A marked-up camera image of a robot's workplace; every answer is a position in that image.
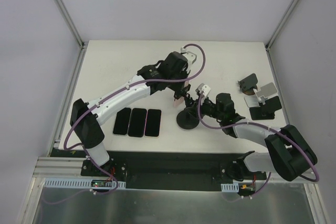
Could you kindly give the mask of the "black clamp tripod stand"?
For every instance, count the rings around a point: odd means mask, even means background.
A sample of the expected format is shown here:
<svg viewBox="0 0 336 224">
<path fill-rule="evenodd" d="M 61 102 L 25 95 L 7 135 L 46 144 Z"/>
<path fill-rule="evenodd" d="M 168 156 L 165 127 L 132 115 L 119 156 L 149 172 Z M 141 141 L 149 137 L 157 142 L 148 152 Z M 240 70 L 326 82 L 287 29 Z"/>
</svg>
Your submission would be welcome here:
<svg viewBox="0 0 336 224">
<path fill-rule="evenodd" d="M 178 126 L 184 130 L 192 130 L 196 128 L 199 125 L 199 120 L 198 121 L 190 121 L 187 119 L 187 112 L 189 110 L 196 110 L 196 106 L 192 108 L 187 108 L 185 107 L 182 111 L 180 111 L 176 117 L 176 122 Z"/>
</svg>

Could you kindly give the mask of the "pink phone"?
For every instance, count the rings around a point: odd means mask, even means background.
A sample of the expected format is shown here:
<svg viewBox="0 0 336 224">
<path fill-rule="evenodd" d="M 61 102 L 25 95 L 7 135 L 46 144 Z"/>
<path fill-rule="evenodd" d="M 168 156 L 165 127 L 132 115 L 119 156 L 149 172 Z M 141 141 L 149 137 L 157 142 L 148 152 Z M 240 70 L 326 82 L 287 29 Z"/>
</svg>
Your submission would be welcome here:
<svg viewBox="0 0 336 224">
<path fill-rule="evenodd" d="M 190 90 L 191 85 L 185 83 L 179 90 L 174 93 L 174 103 L 173 106 L 177 108 L 184 101 L 185 96 Z"/>
</svg>

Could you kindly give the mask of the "cream-edged black phone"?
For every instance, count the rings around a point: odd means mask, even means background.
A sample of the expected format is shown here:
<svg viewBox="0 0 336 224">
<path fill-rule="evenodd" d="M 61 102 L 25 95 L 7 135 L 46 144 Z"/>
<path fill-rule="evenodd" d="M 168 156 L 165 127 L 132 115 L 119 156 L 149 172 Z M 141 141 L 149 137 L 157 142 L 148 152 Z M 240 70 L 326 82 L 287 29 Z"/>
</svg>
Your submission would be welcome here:
<svg viewBox="0 0 336 224">
<path fill-rule="evenodd" d="M 146 117 L 144 135 L 147 137 L 158 137 L 161 125 L 161 110 L 149 109 Z"/>
</svg>

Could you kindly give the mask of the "round brown phone stand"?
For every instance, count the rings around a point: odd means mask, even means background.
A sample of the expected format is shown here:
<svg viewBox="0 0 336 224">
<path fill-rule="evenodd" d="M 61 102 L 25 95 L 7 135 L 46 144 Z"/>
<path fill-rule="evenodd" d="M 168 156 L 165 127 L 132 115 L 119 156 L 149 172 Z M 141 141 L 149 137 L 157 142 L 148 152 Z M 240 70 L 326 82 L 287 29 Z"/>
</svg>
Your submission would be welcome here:
<svg viewBox="0 0 336 224">
<path fill-rule="evenodd" d="M 240 91 L 245 95 L 254 95 L 257 87 L 258 79 L 255 73 L 238 81 Z"/>
</svg>

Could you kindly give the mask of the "black folding phone stand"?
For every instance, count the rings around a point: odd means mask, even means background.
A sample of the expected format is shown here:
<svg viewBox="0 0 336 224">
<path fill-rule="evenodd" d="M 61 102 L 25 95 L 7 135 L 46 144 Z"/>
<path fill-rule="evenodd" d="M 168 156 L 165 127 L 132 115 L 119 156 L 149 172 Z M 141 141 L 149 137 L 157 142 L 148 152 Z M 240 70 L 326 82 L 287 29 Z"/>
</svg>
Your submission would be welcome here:
<svg viewBox="0 0 336 224">
<path fill-rule="evenodd" d="M 254 121 L 273 120 L 275 112 L 282 109 L 280 98 L 275 96 L 265 101 L 265 104 L 259 103 L 259 106 L 249 108 L 251 119 Z"/>
</svg>

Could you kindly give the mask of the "white metal phone stand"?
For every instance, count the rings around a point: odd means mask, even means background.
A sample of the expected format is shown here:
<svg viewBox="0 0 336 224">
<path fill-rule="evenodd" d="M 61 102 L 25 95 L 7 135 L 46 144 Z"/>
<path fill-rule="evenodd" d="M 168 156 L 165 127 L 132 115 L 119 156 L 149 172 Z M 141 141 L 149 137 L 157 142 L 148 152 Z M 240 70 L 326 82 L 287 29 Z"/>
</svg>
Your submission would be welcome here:
<svg viewBox="0 0 336 224">
<path fill-rule="evenodd" d="M 268 83 L 259 89 L 253 89 L 254 94 L 244 97 L 245 103 L 248 108 L 258 107 L 261 103 L 262 105 L 266 104 L 266 101 L 278 94 L 278 89 L 276 85 L 271 82 Z"/>
</svg>

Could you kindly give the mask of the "blue-edged black phone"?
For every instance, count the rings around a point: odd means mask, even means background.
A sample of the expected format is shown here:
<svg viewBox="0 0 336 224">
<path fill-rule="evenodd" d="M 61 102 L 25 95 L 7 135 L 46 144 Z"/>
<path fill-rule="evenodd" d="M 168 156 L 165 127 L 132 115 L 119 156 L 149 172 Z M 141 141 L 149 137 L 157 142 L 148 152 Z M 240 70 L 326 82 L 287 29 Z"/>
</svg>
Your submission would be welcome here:
<svg viewBox="0 0 336 224">
<path fill-rule="evenodd" d="M 131 108 L 124 108 L 116 114 L 112 132 L 114 135 L 127 135 L 131 111 Z"/>
</svg>

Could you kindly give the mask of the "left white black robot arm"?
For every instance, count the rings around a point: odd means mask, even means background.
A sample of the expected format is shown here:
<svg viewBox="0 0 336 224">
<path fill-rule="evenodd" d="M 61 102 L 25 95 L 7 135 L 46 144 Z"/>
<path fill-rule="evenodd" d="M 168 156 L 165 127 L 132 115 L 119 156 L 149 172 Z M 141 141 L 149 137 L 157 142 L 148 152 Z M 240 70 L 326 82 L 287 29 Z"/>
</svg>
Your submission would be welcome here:
<svg viewBox="0 0 336 224">
<path fill-rule="evenodd" d="M 135 101 L 146 98 L 158 91 L 169 88 L 175 92 L 184 87 L 184 82 L 158 82 L 157 80 L 181 80 L 188 78 L 196 56 L 190 52 L 171 52 L 165 60 L 156 65 L 142 67 L 124 86 L 120 92 L 114 90 L 100 98 L 85 103 L 78 99 L 73 103 L 70 125 L 92 106 L 96 105 L 75 127 L 74 131 L 84 148 L 93 159 L 92 169 L 99 176 L 110 173 L 110 157 L 102 141 L 104 133 L 101 128 L 113 115 Z"/>
</svg>

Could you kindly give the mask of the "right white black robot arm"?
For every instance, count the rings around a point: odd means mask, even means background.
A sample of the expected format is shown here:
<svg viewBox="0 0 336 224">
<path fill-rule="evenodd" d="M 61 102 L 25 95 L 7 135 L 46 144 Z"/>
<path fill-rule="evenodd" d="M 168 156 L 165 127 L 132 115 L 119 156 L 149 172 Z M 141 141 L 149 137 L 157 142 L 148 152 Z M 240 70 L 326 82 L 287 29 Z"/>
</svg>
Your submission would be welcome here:
<svg viewBox="0 0 336 224">
<path fill-rule="evenodd" d="M 218 94 L 215 102 L 202 93 L 197 99 L 187 94 L 185 104 L 184 111 L 197 123 L 203 123 L 203 118 L 208 116 L 219 124 L 216 129 L 226 135 L 249 140 L 267 149 L 265 153 L 251 151 L 242 158 L 236 166 L 240 178 L 248 179 L 255 172 L 276 172 L 289 182 L 298 177 L 319 181 L 317 156 L 295 126 L 288 124 L 275 129 L 252 122 L 236 112 L 229 93 Z"/>
</svg>

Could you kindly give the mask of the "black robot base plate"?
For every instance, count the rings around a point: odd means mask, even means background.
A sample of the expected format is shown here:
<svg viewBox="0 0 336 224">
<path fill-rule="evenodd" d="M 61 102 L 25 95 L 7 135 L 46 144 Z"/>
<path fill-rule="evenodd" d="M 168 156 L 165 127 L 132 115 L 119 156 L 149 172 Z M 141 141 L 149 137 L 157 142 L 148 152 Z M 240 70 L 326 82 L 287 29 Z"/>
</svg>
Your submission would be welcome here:
<svg viewBox="0 0 336 224">
<path fill-rule="evenodd" d="M 127 189 L 220 191 L 235 178 L 240 182 L 266 179 L 262 172 L 242 167 L 244 154 L 163 153 L 110 151 L 111 161 L 99 171 L 91 161 L 82 161 L 81 176 L 113 175 Z"/>
</svg>

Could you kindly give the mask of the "right aluminium frame post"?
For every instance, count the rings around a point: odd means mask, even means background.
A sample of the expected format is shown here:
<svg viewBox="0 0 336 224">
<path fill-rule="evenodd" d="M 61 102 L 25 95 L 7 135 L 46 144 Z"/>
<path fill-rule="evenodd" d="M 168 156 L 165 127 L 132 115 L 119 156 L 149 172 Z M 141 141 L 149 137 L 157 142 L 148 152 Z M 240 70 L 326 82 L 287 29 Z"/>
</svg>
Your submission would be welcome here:
<svg viewBox="0 0 336 224">
<path fill-rule="evenodd" d="M 286 23 L 289 21 L 291 15 L 296 10 L 297 6 L 299 5 L 301 0 L 291 0 L 288 7 L 286 8 L 284 14 L 282 15 L 279 23 L 277 24 L 274 32 L 272 33 L 271 37 L 265 44 L 266 51 L 269 51 L 273 44 L 275 43 L 276 39 L 280 35 L 281 31 L 284 29 Z"/>
</svg>

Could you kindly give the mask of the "aluminium frame post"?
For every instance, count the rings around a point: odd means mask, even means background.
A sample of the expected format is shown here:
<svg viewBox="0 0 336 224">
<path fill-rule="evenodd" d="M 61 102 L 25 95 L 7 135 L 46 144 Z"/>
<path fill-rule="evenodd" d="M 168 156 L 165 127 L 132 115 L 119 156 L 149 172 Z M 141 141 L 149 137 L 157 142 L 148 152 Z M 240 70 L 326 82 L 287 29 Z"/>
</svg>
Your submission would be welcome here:
<svg viewBox="0 0 336 224">
<path fill-rule="evenodd" d="M 70 13 L 68 12 L 65 3 L 63 0 L 54 0 L 62 18 L 64 19 L 66 25 L 68 26 L 72 36 L 74 37 L 77 45 L 80 49 L 83 49 L 85 47 L 85 42 L 83 41 L 82 37 L 79 34 L 79 31 L 71 18 Z"/>
<path fill-rule="evenodd" d="M 286 23 L 289 21 L 291 15 L 296 10 L 297 6 L 299 5 L 301 0 L 291 0 L 288 7 L 286 8 L 284 14 L 282 15 L 279 23 L 277 24 L 274 32 L 272 33 L 271 37 L 265 44 L 266 51 L 269 51 L 273 44 L 275 43 L 276 39 L 280 35 L 281 31 L 284 29 Z"/>
</svg>

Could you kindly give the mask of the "left aluminium frame post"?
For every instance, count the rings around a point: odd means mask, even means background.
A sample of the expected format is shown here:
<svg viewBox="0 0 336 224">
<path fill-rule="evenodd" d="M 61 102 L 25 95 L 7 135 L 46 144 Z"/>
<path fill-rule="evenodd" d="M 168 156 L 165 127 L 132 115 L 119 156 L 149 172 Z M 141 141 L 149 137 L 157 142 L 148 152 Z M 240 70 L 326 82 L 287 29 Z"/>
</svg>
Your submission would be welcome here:
<svg viewBox="0 0 336 224">
<path fill-rule="evenodd" d="M 85 47 L 85 42 L 83 41 L 82 37 L 79 34 L 79 31 L 71 18 L 70 13 L 68 12 L 65 3 L 63 0 L 54 0 L 62 18 L 64 19 L 66 25 L 68 26 L 72 36 L 74 37 L 77 45 L 80 49 L 83 49 Z"/>
</svg>

